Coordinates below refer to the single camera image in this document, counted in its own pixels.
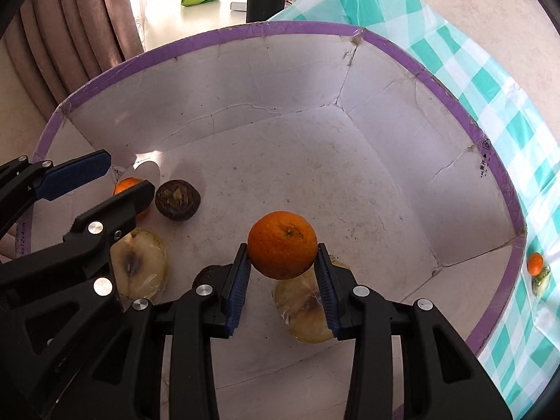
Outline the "orange tangerine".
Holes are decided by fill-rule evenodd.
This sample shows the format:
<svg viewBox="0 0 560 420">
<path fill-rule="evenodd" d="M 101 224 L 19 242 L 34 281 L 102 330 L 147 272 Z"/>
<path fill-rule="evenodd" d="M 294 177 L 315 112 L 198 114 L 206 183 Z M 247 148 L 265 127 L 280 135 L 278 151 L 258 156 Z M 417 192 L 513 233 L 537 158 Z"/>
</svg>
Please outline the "orange tangerine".
<svg viewBox="0 0 560 420">
<path fill-rule="evenodd" d="M 540 275 L 544 268 L 544 259 L 539 252 L 531 253 L 527 258 L 527 271 L 532 277 Z"/>
<path fill-rule="evenodd" d="M 317 255 L 318 240 L 312 225 L 301 215 L 274 211 L 252 226 L 247 249 L 258 272 L 282 281 L 310 269 Z"/>
</svg>

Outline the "green apple half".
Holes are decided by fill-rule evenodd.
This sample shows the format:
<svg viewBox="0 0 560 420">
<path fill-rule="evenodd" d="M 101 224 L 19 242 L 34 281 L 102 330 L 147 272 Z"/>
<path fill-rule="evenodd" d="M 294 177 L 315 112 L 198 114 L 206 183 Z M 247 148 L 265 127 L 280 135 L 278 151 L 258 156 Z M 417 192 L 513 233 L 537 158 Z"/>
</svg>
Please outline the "green apple half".
<svg viewBox="0 0 560 420">
<path fill-rule="evenodd" d="M 550 280 L 551 271 L 547 266 L 543 267 L 539 274 L 532 276 L 532 293 L 536 298 L 540 299 L 544 295 Z"/>
</svg>

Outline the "teal white checkered tablecloth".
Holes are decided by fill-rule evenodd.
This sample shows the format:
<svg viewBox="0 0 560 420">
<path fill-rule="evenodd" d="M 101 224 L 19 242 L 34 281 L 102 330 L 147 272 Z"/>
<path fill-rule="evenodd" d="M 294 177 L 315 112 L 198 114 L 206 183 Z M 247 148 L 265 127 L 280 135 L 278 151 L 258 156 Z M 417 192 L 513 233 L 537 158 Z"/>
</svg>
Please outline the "teal white checkered tablecloth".
<svg viewBox="0 0 560 420">
<path fill-rule="evenodd" d="M 297 0 L 280 21 L 366 28 L 397 44 L 459 100 L 496 149 L 521 204 L 528 243 L 548 269 L 543 292 L 514 278 L 480 361 L 517 419 L 555 419 L 559 397 L 559 145 L 528 94 L 483 47 L 424 0 Z"/>
</svg>

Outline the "brown apple half in box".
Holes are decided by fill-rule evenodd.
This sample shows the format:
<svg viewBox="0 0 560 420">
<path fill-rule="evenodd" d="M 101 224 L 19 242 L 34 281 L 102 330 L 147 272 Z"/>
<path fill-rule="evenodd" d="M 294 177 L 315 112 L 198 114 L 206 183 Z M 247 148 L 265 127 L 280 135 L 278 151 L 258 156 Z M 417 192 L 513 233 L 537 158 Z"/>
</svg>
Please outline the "brown apple half in box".
<svg viewBox="0 0 560 420">
<path fill-rule="evenodd" d="M 165 288 L 169 262 L 167 248 L 155 233 L 134 229 L 110 249 L 120 298 L 153 301 Z"/>
</svg>

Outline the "tangerine in box corner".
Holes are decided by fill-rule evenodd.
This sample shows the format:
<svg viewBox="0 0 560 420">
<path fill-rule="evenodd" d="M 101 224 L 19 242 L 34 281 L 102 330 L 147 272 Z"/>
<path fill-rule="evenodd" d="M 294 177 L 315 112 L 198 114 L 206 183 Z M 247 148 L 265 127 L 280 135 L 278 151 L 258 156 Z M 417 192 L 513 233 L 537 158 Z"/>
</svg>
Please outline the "tangerine in box corner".
<svg viewBox="0 0 560 420">
<path fill-rule="evenodd" d="M 137 184 L 140 184 L 142 182 L 141 178 L 136 178 L 136 177 L 127 177 L 124 178 L 122 180 L 120 180 L 114 187 L 113 189 L 113 194 L 117 195 L 117 194 L 121 194 L 124 191 L 127 191 L 130 188 L 133 188 L 135 186 L 137 186 Z M 147 217 L 149 210 L 143 210 L 141 213 L 139 213 L 137 215 L 137 218 L 141 221 L 143 220 L 145 217 Z"/>
</svg>

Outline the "dark mangosteen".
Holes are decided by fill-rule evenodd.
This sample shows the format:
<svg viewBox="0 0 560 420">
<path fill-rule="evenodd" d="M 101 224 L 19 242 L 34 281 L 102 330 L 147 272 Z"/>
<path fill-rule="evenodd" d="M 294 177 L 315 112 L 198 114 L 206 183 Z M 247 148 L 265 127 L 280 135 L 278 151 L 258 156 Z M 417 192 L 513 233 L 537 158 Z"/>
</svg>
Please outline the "dark mangosteen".
<svg viewBox="0 0 560 420">
<path fill-rule="evenodd" d="M 182 179 L 162 183 L 156 190 L 157 210 L 172 221 L 192 218 L 200 207 L 201 196 L 197 189 Z"/>
</svg>

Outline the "brown drape curtain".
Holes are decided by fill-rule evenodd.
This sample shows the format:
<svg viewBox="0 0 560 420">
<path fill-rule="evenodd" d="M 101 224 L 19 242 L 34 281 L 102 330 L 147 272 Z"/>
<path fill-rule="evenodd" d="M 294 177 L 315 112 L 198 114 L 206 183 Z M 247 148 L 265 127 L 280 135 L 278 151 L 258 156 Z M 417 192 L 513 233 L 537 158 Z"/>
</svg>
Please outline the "brown drape curtain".
<svg viewBox="0 0 560 420">
<path fill-rule="evenodd" d="M 22 87 L 50 118 L 58 104 L 144 50 L 140 0 L 23 0 L 2 41 Z"/>
</svg>

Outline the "purple white cardboard box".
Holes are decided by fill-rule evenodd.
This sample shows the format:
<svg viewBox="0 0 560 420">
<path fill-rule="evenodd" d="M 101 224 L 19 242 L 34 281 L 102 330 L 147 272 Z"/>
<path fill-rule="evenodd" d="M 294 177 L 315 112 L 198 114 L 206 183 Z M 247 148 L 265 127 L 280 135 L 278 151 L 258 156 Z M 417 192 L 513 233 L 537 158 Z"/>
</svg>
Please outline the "purple white cardboard box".
<svg viewBox="0 0 560 420">
<path fill-rule="evenodd" d="M 362 284 L 433 301 L 474 351 L 521 265 L 524 218 L 492 143 L 425 66 L 361 28 L 249 24 L 140 54 L 63 101 L 36 155 L 96 149 L 112 170 L 37 204 L 19 250 L 57 243 L 119 178 L 182 178 L 200 192 L 196 214 L 145 220 L 172 263 L 163 298 L 224 262 L 261 216 L 288 210 Z"/>
</svg>

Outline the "white power bank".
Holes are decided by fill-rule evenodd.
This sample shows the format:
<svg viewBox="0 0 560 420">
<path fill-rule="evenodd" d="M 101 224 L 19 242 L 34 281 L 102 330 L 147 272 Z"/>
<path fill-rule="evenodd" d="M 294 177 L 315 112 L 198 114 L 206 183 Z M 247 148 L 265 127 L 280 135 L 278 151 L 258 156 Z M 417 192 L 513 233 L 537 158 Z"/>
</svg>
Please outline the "white power bank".
<svg viewBox="0 0 560 420">
<path fill-rule="evenodd" d="M 246 12 L 247 3 L 246 2 L 232 2 L 230 5 L 230 10 L 232 12 Z"/>
</svg>

